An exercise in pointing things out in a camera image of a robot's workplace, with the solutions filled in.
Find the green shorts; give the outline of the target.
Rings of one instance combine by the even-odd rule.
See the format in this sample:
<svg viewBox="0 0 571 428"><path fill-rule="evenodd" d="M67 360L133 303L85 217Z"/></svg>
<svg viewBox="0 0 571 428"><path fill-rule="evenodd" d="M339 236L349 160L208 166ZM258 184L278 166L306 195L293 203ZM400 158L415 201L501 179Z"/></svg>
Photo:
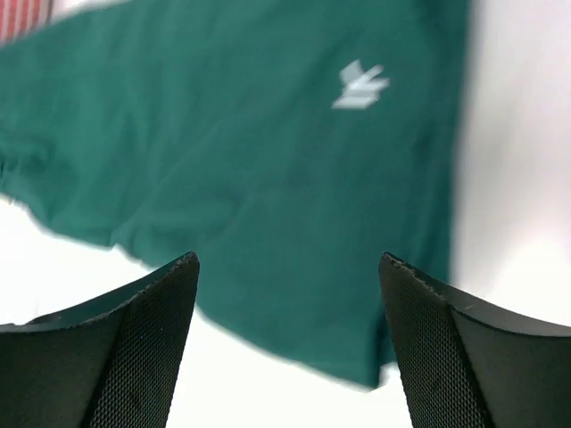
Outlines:
<svg viewBox="0 0 571 428"><path fill-rule="evenodd" d="M128 1L1 50L1 191L368 389L393 361L377 264L449 275L467 1Z"/></svg>

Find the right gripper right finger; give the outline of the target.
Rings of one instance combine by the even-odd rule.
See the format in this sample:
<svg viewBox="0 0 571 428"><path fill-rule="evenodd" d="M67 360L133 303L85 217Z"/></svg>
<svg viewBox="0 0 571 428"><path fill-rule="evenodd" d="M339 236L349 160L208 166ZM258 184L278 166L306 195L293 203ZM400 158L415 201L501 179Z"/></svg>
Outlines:
<svg viewBox="0 0 571 428"><path fill-rule="evenodd" d="M498 307L388 252L378 272L413 426L570 427L569 327Z"/></svg>

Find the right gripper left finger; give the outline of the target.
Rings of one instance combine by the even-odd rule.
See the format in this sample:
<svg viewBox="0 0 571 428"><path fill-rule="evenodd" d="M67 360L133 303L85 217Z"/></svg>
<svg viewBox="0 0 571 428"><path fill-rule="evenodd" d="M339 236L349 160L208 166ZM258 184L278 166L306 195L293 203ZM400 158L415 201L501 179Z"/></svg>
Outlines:
<svg viewBox="0 0 571 428"><path fill-rule="evenodd" d="M2 325L1 425L164 427L199 271L189 252L79 305Z"/></svg>

